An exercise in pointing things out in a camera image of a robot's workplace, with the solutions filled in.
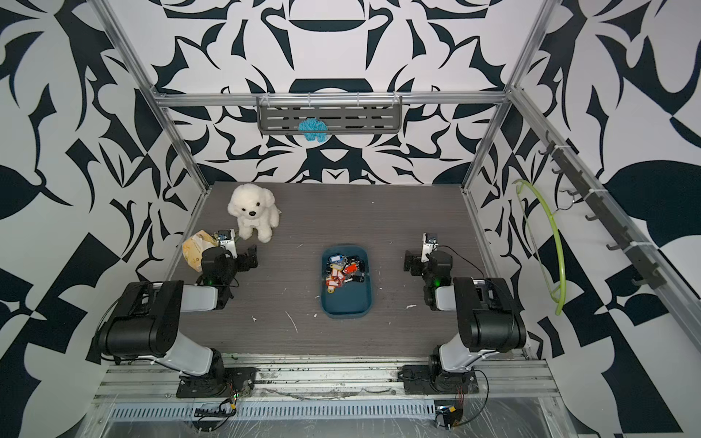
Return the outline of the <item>teal plastic storage box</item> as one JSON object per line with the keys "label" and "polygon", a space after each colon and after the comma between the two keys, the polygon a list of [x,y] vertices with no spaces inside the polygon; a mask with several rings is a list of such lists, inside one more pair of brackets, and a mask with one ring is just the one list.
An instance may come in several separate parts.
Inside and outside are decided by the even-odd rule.
{"label": "teal plastic storage box", "polygon": [[[330,263],[328,257],[341,253],[345,259]],[[361,246],[328,247],[321,256],[321,308],[331,319],[359,319],[372,308],[370,259]]]}

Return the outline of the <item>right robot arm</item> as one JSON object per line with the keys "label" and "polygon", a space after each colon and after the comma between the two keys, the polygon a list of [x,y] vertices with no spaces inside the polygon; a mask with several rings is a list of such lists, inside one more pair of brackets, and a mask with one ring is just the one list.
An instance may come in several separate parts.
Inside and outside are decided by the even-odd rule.
{"label": "right robot arm", "polygon": [[457,334],[436,347],[428,376],[436,381],[463,377],[483,359],[521,349],[527,330],[514,297],[500,277],[454,277],[453,258],[444,251],[405,253],[403,270],[424,281],[424,301],[432,311],[454,312]]}

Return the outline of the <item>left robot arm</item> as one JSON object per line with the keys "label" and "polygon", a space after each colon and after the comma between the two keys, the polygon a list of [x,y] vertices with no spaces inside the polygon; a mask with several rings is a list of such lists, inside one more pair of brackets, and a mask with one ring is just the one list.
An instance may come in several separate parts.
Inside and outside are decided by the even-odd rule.
{"label": "left robot arm", "polygon": [[202,253],[195,284],[182,280],[128,284],[102,321],[93,345],[116,364],[153,361],[179,373],[179,399],[235,396],[254,389],[257,368],[228,368],[223,354],[180,331],[186,313],[223,310],[233,299],[235,276],[258,267],[257,247],[234,255],[226,246]]}

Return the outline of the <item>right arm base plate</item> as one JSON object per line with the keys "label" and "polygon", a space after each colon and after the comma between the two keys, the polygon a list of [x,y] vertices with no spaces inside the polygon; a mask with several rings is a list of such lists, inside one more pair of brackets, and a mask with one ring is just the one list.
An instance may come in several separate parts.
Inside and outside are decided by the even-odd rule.
{"label": "right arm base plate", "polygon": [[450,373],[428,365],[405,365],[397,374],[409,395],[458,395],[480,393],[474,372]]}

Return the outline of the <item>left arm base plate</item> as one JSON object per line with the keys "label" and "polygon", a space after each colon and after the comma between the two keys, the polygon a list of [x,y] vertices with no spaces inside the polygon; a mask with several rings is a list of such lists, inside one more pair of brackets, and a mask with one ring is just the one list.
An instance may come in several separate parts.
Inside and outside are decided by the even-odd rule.
{"label": "left arm base plate", "polygon": [[199,377],[182,377],[176,392],[177,399],[228,398],[248,395],[255,388],[257,368],[224,368],[223,373],[208,373]]}

